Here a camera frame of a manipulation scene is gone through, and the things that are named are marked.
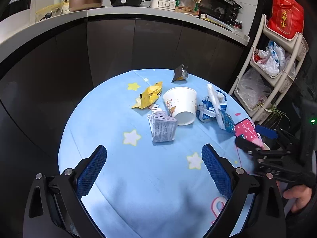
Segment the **person's right hand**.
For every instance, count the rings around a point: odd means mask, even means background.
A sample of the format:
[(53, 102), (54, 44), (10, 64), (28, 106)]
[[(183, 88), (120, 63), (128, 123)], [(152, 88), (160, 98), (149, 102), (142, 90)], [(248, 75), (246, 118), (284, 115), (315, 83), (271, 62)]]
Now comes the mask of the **person's right hand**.
[(295, 203), (291, 208), (291, 212), (295, 213), (304, 208), (310, 201), (312, 196), (312, 189), (305, 185), (294, 186), (291, 189), (284, 191), (283, 197), (285, 199), (295, 199)]

